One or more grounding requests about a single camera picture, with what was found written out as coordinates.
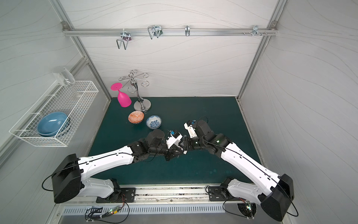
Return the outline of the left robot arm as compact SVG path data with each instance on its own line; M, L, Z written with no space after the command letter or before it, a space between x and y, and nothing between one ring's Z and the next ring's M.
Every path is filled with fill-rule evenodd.
M155 129L147 137L108 153L88 157L68 155L51 175L54 202L64 203L75 197L97 197L99 203L119 202L123 192L117 180L100 180L94 175L144 161L150 155L161 155L169 161L187 153L189 140L177 131L166 138L163 131Z

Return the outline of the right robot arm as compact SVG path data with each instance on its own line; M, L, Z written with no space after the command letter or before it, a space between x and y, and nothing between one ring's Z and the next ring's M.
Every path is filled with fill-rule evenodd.
M226 197L256 203L272 219L281 222L293 205L294 184L287 174L279 175L244 153L224 134L215 134L204 120L189 120L184 124L189 137L183 139L184 149L205 149L234 166L252 183L228 178L221 191Z

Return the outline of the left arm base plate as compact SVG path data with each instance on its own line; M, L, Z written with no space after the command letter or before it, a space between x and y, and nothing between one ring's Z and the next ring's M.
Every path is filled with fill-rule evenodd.
M106 198L97 197L96 203L133 203L136 195L136 188L119 188Z

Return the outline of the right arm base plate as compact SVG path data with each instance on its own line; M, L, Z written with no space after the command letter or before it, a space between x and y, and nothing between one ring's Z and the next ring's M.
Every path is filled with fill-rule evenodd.
M229 193L227 188L222 186L206 186L206 193L210 201L228 201L234 197Z

